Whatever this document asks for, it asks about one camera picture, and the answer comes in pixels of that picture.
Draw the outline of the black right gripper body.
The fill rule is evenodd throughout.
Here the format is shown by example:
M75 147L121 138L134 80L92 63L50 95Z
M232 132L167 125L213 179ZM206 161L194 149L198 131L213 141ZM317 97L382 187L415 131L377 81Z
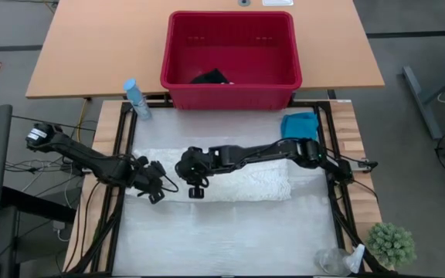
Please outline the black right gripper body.
M189 197L203 199L205 188L209 187L208 177L215 174L219 161L214 151L203 152L201 148L189 147L175 165L177 175L190 185Z

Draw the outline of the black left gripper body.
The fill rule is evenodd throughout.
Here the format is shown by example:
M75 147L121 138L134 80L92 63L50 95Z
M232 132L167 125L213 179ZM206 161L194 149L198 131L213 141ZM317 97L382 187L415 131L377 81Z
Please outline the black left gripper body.
M155 205L165 197L161 180L166 174L165 169L159 161L149 161L145 156L140 156L137 163L139 166L135 168L137 173L133 188L138 190L137 197L146 195L150 203Z

